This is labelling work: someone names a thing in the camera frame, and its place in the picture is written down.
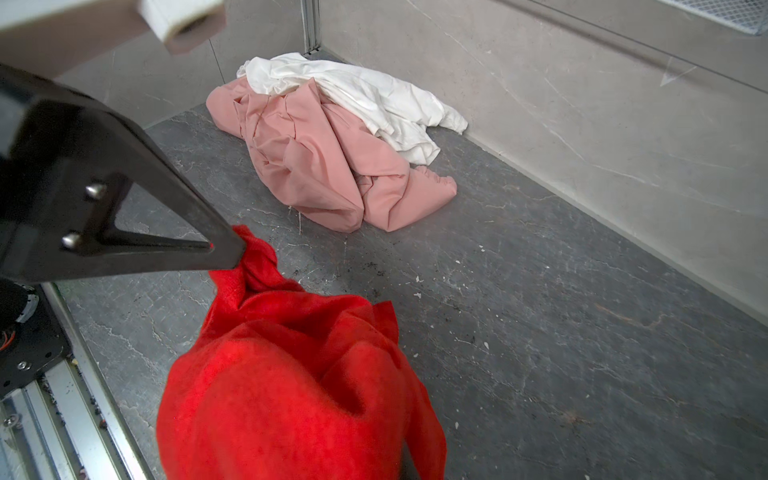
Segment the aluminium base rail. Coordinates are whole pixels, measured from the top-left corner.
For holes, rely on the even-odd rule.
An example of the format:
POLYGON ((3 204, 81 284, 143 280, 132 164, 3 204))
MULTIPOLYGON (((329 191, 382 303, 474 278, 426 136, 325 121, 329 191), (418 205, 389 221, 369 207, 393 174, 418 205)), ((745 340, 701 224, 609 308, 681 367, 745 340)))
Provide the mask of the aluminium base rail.
POLYGON ((35 286, 47 296, 71 353, 1 395, 2 478, 152 478, 57 288, 35 286))

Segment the pink cloth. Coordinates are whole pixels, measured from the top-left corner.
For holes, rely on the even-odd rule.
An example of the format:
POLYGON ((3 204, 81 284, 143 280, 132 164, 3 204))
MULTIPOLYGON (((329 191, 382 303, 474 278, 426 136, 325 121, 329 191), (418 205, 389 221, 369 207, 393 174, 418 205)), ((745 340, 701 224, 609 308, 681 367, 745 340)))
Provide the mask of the pink cloth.
POLYGON ((450 203, 455 180, 412 167, 314 81, 284 94, 253 91, 245 79, 206 100, 214 124, 243 140, 262 183, 284 205, 342 233, 369 223, 407 227, 450 203))

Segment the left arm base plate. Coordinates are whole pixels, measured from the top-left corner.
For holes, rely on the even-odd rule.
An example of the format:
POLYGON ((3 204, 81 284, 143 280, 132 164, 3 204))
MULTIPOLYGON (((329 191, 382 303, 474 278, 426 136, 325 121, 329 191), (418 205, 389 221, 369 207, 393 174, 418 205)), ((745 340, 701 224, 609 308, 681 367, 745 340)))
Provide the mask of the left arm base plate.
POLYGON ((3 279, 1 395, 38 379, 70 353, 70 343, 42 288, 3 279))

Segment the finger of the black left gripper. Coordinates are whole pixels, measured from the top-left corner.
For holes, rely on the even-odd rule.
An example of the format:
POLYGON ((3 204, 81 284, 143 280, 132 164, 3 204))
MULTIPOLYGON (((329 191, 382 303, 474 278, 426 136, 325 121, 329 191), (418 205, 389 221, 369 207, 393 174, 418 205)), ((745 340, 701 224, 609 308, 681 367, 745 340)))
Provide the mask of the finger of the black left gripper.
POLYGON ((133 121, 77 90, 1 69, 1 274, 22 283, 226 270, 244 240, 133 121), (119 229, 139 186, 197 241, 119 229))

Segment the white cloth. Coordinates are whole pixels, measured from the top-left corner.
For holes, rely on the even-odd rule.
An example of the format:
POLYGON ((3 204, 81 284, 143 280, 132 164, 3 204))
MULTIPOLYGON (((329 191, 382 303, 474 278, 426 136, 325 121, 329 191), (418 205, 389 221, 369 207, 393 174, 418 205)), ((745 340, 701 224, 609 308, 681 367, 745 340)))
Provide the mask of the white cloth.
POLYGON ((259 94, 280 95, 309 80, 321 93, 363 121, 412 165, 430 165, 440 148, 427 133, 441 127, 458 134, 468 121, 433 93, 376 70, 334 62, 309 60, 299 53, 271 59, 254 57, 237 70, 259 94))

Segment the red cloth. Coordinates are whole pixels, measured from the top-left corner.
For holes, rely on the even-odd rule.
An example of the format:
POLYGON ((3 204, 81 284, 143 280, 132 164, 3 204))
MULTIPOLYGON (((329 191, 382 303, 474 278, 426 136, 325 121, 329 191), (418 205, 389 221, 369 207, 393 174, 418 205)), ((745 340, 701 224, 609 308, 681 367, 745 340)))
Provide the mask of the red cloth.
POLYGON ((410 458, 445 475, 447 445, 398 345, 389 302, 306 291, 243 225, 246 249, 173 364, 156 421, 170 479, 395 479, 410 458))

